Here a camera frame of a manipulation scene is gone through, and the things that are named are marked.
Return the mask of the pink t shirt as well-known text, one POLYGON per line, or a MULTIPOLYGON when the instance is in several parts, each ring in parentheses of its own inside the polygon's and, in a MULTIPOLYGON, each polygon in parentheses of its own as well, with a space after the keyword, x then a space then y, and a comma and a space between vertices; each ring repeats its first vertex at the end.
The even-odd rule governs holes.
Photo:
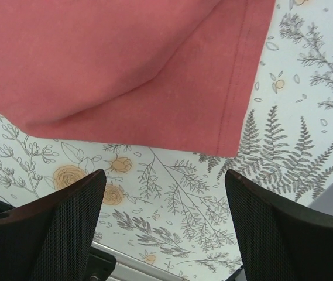
POLYGON ((39 138, 233 157, 274 6, 0 1, 0 114, 39 138))

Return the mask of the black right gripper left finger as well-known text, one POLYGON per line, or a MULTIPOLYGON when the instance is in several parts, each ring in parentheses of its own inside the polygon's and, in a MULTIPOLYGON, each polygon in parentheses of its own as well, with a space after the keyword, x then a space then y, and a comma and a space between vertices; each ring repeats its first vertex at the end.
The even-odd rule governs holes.
POLYGON ((0 201, 0 280, 89 280, 106 182, 100 169, 20 207, 0 201))

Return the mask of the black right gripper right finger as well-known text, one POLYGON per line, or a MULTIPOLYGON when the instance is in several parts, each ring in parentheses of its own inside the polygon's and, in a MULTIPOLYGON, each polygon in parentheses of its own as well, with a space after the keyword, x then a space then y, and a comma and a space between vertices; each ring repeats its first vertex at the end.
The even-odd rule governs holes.
POLYGON ((246 280, 333 280, 333 215, 234 170, 225 188, 246 280))

